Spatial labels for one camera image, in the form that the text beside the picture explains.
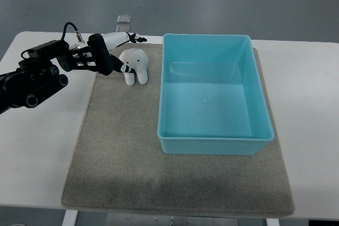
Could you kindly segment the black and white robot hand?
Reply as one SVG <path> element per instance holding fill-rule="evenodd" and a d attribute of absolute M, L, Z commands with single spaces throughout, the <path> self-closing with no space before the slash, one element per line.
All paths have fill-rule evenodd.
<path fill-rule="evenodd" d="M 87 44 L 100 74 L 108 76 L 113 71 L 132 74 L 136 72 L 122 60 L 109 53 L 127 42 L 142 43 L 147 42 L 147 39 L 137 33 L 128 32 L 112 32 L 104 35 L 97 33 L 88 38 Z"/>

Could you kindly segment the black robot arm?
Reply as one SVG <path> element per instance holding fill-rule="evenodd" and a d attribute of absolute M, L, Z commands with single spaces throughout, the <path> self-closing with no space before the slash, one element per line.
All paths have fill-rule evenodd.
<path fill-rule="evenodd" d="M 89 70 L 99 71 L 94 61 L 92 48 L 75 46 L 71 48 L 65 41 L 66 30 L 72 26 L 80 43 L 84 40 L 72 22 L 64 25 L 61 39 L 52 40 L 21 53 L 19 67 L 12 72 L 1 74 L 1 113 L 11 108 L 34 108 L 55 95 L 68 85 L 64 71 Z M 57 59 L 59 67 L 52 63 Z"/>

